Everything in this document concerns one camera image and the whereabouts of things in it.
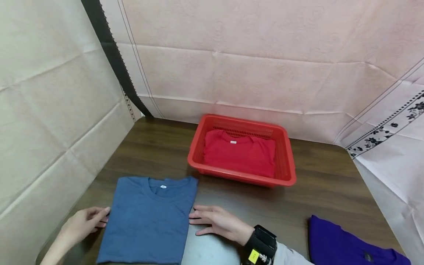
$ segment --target folded t-shirt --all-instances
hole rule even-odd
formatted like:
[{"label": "folded t-shirt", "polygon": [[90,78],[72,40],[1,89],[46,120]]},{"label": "folded t-shirt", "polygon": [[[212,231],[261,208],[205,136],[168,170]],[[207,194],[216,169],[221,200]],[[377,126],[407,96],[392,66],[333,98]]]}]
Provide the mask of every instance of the folded t-shirt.
[{"label": "folded t-shirt", "polygon": [[212,130],[205,135],[205,165],[273,178],[274,155],[275,141],[272,139],[236,138],[224,130]]},{"label": "folded t-shirt", "polygon": [[365,243],[315,215],[309,220],[309,256],[315,265],[410,265],[393,249]]},{"label": "folded t-shirt", "polygon": [[118,179],[97,263],[181,264],[197,179]]}]

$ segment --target paper backdrop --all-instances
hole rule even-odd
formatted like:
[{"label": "paper backdrop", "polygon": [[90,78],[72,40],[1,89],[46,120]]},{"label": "paper backdrop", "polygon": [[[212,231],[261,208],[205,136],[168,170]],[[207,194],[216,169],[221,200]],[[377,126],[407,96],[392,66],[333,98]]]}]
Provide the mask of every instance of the paper backdrop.
[{"label": "paper backdrop", "polygon": [[0,36],[0,264],[31,265],[140,115],[81,2],[2,1]]},{"label": "paper backdrop", "polygon": [[100,2],[153,116],[217,113],[345,147],[423,264],[424,1]]}]

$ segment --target clothing label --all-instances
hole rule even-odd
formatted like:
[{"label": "clothing label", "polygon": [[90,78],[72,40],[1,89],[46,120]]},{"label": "clothing label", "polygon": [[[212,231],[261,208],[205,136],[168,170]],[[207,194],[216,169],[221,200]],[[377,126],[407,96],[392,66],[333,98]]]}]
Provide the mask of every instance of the clothing label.
[{"label": "clothing label", "polygon": [[252,249],[252,252],[250,253],[250,256],[249,256],[250,262],[253,264],[256,264],[256,261],[258,260],[258,258],[259,258],[259,252]]},{"label": "clothing label", "polygon": [[371,255],[370,254],[368,254],[367,252],[365,252],[364,251],[364,256],[365,256],[365,259],[367,260],[367,261],[369,261],[369,262],[374,262],[373,261],[373,259],[372,259],[372,257],[371,257]]}]

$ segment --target yellow sticker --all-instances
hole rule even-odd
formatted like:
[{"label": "yellow sticker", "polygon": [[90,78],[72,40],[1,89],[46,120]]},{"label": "yellow sticker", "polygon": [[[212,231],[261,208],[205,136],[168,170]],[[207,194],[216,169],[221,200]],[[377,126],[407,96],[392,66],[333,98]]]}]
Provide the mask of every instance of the yellow sticker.
[{"label": "yellow sticker", "polygon": [[250,262],[253,264],[256,264],[256,261],[258,260],[258,258],[259,258],[259,252],[252,249],[252,252],[250,253],[250,256],[249,256]]}]

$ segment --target finger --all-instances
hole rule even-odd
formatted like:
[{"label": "finger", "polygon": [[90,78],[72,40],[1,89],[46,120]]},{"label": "finger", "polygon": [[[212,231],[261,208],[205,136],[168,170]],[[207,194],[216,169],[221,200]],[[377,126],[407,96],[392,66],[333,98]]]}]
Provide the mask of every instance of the finger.
[{"label": "finger", "polygon": [[199,210],[199,211],[225,212],[225,210],[219,206],[195,205],[193,208],[194,210]]},{"label": "finger", "polygon": [[106,223],[98,222],[98,223],[96,224],[96,227],[98,227],[98,228],[105,228],[105,227],[106,227]]},{"label": "finger", "polygon": [[104,208],[102,207],[93,206],[93,207],[85,209],[85,211],[87,212],[87,216],[94,216],[100,213],[103,209]]},{"label": "finger", "polygon": [[212,221],[215,219],[215,215],[216,215],[216,213],[214,212],[198,211],[198,210],[194,211],[194,214],[198,216],[198,218],[207,218]]},{"label": "finger", "polygon": [[96,214],[93,219],[91,219],[89,222],[91,222],[93,225],[96,225],[100,220],[106,217],[106,215],[110,212],[110,207],[104,208],[101,210],[98,214]]},{"label": "finger", "polygon": [[212,221],[210,219],[207,218],[201,218],[201,219],[190,219],[188,220],[189,224],[192,225],[210,225],[212,224]]},{"label": "finger", "polygon": [[109,221],[109,217],[107,217],[107,216],[103,217],[103,218],[100,220],[100,222],[103,222],[103,223],[107,223],[107,221]]},{"label": "finger", "polygon": [[212,226],[206,227],[196,232],[196,236],[201,236],[203,234],[213,234]]},{"label": "finger", "polygon": [[192,213],[190,213],[190,214],[188,215],[188,218],[190,218],[190,219],[193,219],[193,218],[200,218],[200,216],[198,216],[198,215],[197,215],[197,212],[196,212],[196,211],[194,211],[194,212],[192,212]]}]

